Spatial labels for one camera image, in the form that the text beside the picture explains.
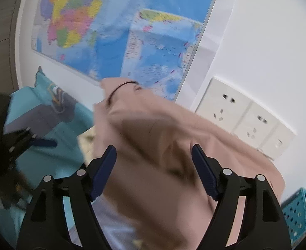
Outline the white wall socket panel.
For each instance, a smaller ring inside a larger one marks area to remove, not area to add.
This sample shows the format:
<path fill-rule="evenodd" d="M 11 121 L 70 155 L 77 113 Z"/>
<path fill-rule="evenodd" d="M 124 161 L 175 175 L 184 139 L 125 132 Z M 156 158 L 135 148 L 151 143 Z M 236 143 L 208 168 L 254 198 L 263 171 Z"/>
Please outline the white wall socket panel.
<path fill-rule="evenodd" d="M 196 110 L 272 160 L 290 146 L 296 133 L 245 94 L 213 78 Z"/>

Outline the colourful wall map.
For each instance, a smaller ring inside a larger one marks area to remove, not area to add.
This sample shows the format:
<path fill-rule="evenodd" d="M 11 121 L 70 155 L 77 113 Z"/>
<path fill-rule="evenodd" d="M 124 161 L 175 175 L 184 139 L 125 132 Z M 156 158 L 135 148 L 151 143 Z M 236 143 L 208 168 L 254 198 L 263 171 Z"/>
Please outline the colourful wall map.
<path fill-rule="evenodd" d="M 32 48 L 94 79 L 174 100 L 215 0 L 39 0 Z"/>

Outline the teal bed sheet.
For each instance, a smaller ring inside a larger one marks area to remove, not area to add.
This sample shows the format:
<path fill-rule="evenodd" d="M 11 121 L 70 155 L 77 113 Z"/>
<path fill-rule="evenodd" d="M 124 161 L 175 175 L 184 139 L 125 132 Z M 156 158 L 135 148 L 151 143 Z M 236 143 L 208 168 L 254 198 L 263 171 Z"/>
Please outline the teal bed sheet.
<path fill-rule="evenodd" d="M 68 94 L 63 99 L 59 112 L 47 89 L 27 86 L 12 94 L 6 131 L 30 128 L 39 137 L 57 142 L 55 148 L 30 147 L 16 160 L 33 188 L 47 174 L 54 178 L 72 175 L 84 162 L 77 136 L 93 126 L 93 114 Z"/>

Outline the pink jacket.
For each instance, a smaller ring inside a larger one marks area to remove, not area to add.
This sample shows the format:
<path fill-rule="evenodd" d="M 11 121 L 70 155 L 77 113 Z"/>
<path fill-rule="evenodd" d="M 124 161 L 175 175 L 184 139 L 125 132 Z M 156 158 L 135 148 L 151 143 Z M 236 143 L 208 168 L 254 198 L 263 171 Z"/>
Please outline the pink jacket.
<path fill-rule="evenodd" d="M 109 145 L 117 150 L 103 195 L 133 223 L 145 249 L 195 249 L 203 238 L 216 202 L 195 170 L 194 145 L 242 177 L 263 174 L 281 197 L 281 173 L 256 149 L 135 81 L 107 78 L 101 86 L 93 155 Z"/>

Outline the teal plastic basket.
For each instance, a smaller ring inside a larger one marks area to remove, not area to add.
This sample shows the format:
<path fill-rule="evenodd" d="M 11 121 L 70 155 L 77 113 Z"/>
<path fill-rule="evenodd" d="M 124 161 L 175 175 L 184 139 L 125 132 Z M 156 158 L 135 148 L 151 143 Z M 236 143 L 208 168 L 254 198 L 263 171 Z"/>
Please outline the teal plastic basket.
<path fill-rule="evenodd" d="M 306 237 L 306 189 L 300 188 L 281 205 L 292 249 Z"/>

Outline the teal patterned pillow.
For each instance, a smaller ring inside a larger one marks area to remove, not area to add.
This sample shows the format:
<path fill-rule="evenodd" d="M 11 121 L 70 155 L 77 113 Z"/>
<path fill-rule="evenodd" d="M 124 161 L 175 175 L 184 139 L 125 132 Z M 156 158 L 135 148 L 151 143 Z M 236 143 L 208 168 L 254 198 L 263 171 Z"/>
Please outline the teal patterned pillow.
<path fill-rule="evenodd" d="M 25 86 L 11 94 L 4 132 L 29 128 L 44 137 L 58 126 L 62 132 L 78 136 L 93 126 L 93 115 L 39 68 L 33 87 Z"/>

